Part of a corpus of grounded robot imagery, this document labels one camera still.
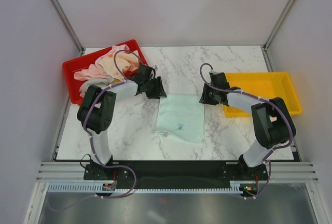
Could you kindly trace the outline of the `mint green towel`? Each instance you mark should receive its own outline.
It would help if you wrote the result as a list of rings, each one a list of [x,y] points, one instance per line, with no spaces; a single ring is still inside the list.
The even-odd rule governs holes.
[[[170,94],[161,98],[155,132],[191,143],[202,143],[204,106],[196,95]]]

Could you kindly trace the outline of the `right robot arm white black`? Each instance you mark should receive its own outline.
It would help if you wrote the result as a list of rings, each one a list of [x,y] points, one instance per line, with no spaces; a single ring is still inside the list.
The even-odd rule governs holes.
[[[280,97],[265,99],[243,91],[238,87],[229,87],[224,73],[210,72],[211,82],[204,81],[202,104],[234,107],[252,116],[255,141],[239,157],[237,173],[242,179],[250,179],[256,174],[256,167],[263,164],[278,149],[289,147],[296,134],[294,123],[285,102]]]

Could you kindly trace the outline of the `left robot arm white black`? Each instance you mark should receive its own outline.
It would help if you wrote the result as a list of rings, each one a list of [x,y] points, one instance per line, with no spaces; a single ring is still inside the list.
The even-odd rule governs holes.
[[[98,165],[95,173],[101,179],[112,177],[114,168],[108,162],[112,154],[108,145],[109,128],[116,103],[144,93],[148,99],[167,97],[162,79],[156,70],[140,65],[138,71],[122,82],[111,86],[90,85],[79,107],[77,119],[90,137],[91,158]]]

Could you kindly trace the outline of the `cream orange-dotted towel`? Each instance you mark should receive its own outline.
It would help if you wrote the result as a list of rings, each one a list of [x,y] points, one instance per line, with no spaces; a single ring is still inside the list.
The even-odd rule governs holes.
[[[95,66],[102,75],[123,80],[124,76],[120,71],[125,75],[127,72],[133,72],[138,69],[139,53],[137,50],[133,53],[121,51],[116,54],[114,59],[115,53],[115,51],[109,51],[105,55],[102,55],[96,60]]]

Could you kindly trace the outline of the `grey towel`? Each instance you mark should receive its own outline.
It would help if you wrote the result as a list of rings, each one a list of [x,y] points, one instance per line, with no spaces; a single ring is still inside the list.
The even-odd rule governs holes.
[[[108,79],[105,78],[93,78],[90,80],[85,81],[81,87],[79,88],[79,92],[81,97],[84,97],[88,88],[92,85],[98,86],[98,87],[103,87],[108,84]]]

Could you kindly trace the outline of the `yellow plastic bin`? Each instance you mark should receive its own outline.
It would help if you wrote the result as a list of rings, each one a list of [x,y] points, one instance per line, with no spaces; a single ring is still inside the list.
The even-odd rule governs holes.
[[[232,87],[265,98],[280,97],[291,116],[302,114],[302,107],[295,87],[287,72],[227,73],[226,79]]]

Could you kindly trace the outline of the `pink striped towel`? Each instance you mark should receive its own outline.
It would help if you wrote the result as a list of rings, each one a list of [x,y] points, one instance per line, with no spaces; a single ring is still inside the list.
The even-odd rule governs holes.
[[[128,50],[128,46],[113,46],[113,48],[115,49],[115,52],[117,52],[118,50]],[[78,80],[90,80],[93,78],[109,78],[106,75],[102,75],[99,70],[97,69],[97,67],[95,66],[95,64],[92,64],[89,66],[88,69],[82,69],[80,72],[76,72],[74,75],[74,78],[78,79]]]

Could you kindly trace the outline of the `red plastic bin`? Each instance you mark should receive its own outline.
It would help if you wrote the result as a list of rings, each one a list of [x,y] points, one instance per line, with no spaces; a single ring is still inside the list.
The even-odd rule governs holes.
[[[141,58],[143,64],[148,65],[135,39],[127,40],[125,42],[117,44],[116,46],[123,46],[123,45],[128,46],[128,50],[137,51],[137,54]],[[79,88],[84,84],[85,81],[87,81],[86,79],[78,80],[74,78],[75,73],[80,72],[82,69],[88,69],[90,65],[95,64],[95,61],[99,57],[107,54],[109,51],[112,50],[115,51],[113,46],[93,51],[90,54],[88,54],[88,52],[86,51],[85,55],[63,63],[62,67],[64,71],[64,76],[66,79],[70,100],[73,104],[80,105],[81,102],[83,101],[83,96],[80,96],[81,92],[79,91]]]

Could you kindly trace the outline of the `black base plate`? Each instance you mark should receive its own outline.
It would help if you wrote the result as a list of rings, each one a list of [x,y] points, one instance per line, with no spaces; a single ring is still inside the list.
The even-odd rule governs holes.
[[[120,189],[194,189],[224,188],[231,181],[264,181],[268,174],[264,164],[244,170],[237,161],[223,160],[116,160],[108,168],[91,161],[84,180],[114,179]]]

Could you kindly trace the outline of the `left aluminium frame post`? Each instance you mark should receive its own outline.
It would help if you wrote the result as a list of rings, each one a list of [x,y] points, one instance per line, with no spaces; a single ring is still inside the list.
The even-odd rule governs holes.
[[[65,27],[67,33],[69,34],[71,40],[73,41],[73,43],[75,44],[76,49],[78,50],[78,52],[80,53],[80,55],[82,55],[85,51],[85,48],[83,47],[83,45],[81,44],[78,36],[76,35],[68,17],[66,16],[63,7],[61,6],[59,0],[50,0],[54,10],[56,11],[58,17],[60,18],[63,26]]]

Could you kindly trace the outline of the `aluminium frame post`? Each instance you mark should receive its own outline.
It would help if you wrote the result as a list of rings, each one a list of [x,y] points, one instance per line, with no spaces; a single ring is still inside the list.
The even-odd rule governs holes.
[[[271,33],[269,34],[266,42],[262,45],[262,51],[267,52],[268,48],[271,46],[273,40],[275,39],[279,29],[283,25],[284,21],[286,20],[287,16],[291,12],[296,0],[288,0],[286,5],[284,6],[280,16],[278,17]]]
[[[83,45],[81,44],[78,36],[76,35],[68,17],[66,16],[63,7],[61,6],[59,0],[50,0],[54,10],[56,11],[58,17],[60,18],[63,26],[65,27],[67,33],[69,34],[71,40],[73,41],[73,43],[75,44],[76,49],[78,50],[78,52],[80,53],[80,55],[82,55],[85,51],[85,48],[83,47]]]

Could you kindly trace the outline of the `right aluminium frame post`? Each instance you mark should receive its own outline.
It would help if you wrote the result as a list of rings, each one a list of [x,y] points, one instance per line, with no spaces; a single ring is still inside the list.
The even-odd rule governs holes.
[[[279,29],[283,25],[284,21],[286,20],[287,16],[291,12],[296,0],[288,0],[286,5],[284,6],[280,16],[278,17],[271,33],[269,34],[266,42],[262,45],[262,51],[267,52],[268,48],[271,46],[273,40],[275,39]]]

